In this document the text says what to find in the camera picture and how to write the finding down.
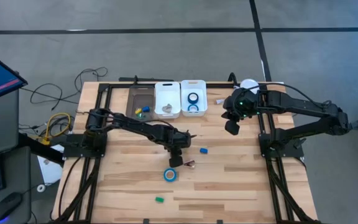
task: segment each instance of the wooden table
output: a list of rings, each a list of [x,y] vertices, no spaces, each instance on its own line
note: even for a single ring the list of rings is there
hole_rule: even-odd
[[[285,91],[282,86],[269,85],[268,88]],[[78,111],[94,108],[97,89],[96,82],[84,84]],[[260,133],[257,117],[241,121],[240,133],[233,136],[224,130],[227,120],[221,118],[222,105],[215,104],[232,91],[230,88],[207,89],[208,110],[204,116],[189,118],[181,115],[170,121],[179,130],[189,129],[191,134],[197,134],[191,147],[183,150],[183,160],[194,159],[196,168],[177,167],[178,178],[172,183],[163,179],[170,156],[162,146],[127,131],[110,131],[106,155],[101,160],[92,222],[141,223],[144,218],[149,218],[151,223],[275,222],[265,159],[260,155],[257,140]],[[128,92],[127,88],[113,89],[112,111],[125,114]],[[76,116],[75,133],[83,133],[87,116]],[[273,117],[276,127],[293,127],[291,114]],[[208,154],[200,154],[201,147],[207,148]],[[65,162],[53,218],[58,216],[60,192],[74,161]],[[62,210],[78,191],[83,161],[81,159],[71,173]],[[305,168],[293,158],[283,158],[283,163],[290,193],[306,214],[317,218]],[[164,203],[157,203],[157,196],[163,197]],[[286,218],[281,193],[279,198],[282,217]],[[86,195],[81,218],[85,217],[87,203]]]

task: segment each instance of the computer mouse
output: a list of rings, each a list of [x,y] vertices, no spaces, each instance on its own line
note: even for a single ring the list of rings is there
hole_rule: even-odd
[[[22,194],[13,192],[0,201],[0,221],[12,213],[22,203]]]

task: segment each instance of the gray floor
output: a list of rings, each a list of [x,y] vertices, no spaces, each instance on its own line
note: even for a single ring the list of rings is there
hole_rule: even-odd
[[[358,27],[358,1],[257,0],[260,25],[266,27]],[[115,29],[162,27],[252,27],[246,0],[0,0],[0,30]],[[263,34],[273,81],[293,85],[317,101],[332,100],[358,119],[358,32]],[[254,33],[240,34],[82,34],[0,35],[0,59],[29,81],[75,92],[73,80],[85,68],[106,67],[102,80],[154,77],[184,80],[264,81]],[[58,96],[53,88],[44,93]],[[20,95],[20,122],[40,124],[76,105],[32,105]],[[310,122],[294,117],[296,125]],[[304,146],[308,177],[319,219],[358,223],[358,131],[319,135]],[[33,159],[33,184],[42,181]],[[39,222],[49,219],[57,186],[33,193]]]

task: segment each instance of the green block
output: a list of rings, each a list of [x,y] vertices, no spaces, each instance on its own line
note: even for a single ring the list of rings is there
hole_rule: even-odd
[[[164,198],[161,198],[161,197],[156,197],[156,198],[155,198],[155,201],[156,201],[156,202],[161,202],[161,203],[162,203],[162,202],[164,202]]]

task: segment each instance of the white plastic bin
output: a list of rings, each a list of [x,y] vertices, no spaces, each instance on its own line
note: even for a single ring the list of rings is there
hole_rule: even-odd
[[[181,110],[185,116],[202,116],[208,109],[208,101],[206,99],[206,83],[204,80],[183,80],[181,86]],[[198,111],[188,110],[191,103],[188,101],[190,93],[198,95],[198,102],[195,103]]]
[[[172,105],[171,113],[162,110]],[[158,82],[155,84],[155,114],[159,119],[178,118],[180,114],[180,85],[178,82]]]

